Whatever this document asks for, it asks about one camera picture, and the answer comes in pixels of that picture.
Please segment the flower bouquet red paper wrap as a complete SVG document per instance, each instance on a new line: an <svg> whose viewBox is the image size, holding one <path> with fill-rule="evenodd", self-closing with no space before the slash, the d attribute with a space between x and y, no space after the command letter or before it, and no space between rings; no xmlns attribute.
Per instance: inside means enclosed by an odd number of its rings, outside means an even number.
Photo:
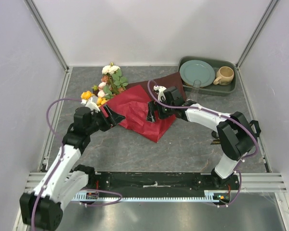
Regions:
<svg viewBox="0 0 289 231"><path fill-rule="evenodd" d="M127 90L115 96L106 103L113 111L125 116L120 123L122 127L132 130L145 138L158 142L175 121L175 116L166 119L156 119L156 122L146 120L148 103L152 101L147 82L153 79L158 85L166 88L175 86L183 98L186 98L181 76L171 66L124 66L123 76L129 81Z"/></svg>

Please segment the black ribbon gold lettering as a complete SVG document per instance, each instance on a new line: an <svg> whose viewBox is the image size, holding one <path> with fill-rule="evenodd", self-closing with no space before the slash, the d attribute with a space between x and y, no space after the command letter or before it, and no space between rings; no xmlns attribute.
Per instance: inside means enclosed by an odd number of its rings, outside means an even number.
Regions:
<svg viewBox="0 0 289 231"><path fill-rule="evenodd" d="M211 145L222 147L236 147L237 149L255 146L261 130L258 121L248 122L231 121L229 119L220 122L216 131L211 133L213 141Z"/></svg>

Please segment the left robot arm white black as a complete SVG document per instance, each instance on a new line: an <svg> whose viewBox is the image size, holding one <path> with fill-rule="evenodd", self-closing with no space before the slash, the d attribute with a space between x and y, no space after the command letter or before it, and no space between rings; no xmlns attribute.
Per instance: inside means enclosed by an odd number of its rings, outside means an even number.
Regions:
<svg viewBox="0 0 289 231"><path fill-rule="evenodd" d="M107 131L119 124L125 116L117 114L107 105L101 111L97 105L82 106L74 113L74 121L63 137L58 155L44 178L32 190L20 197L21 215L24 224L54 231L63 218L63 212L75 195L92 189L96 184L94 169L72 171L97 131Z"/></svg>

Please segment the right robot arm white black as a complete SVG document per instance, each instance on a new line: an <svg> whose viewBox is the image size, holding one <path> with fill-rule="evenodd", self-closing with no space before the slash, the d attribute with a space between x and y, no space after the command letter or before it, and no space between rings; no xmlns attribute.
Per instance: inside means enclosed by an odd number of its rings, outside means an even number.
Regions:
<svg viewBox="0 0 289 231"><path fill-rule="evenodd" d="M240 112L221 113L203 107L193 100L184 100L176 87L155 85L148 90L154 99L148 104L148 121L155 122L154 113L157 112L159 119L175 116L203 125L217 133L223 155L212 171L211 184L215 189L223 189L228 184L228 178L239 163L251 156L250 151L259 151L257 138L261 131L257 121L252 128Z"/></svg>

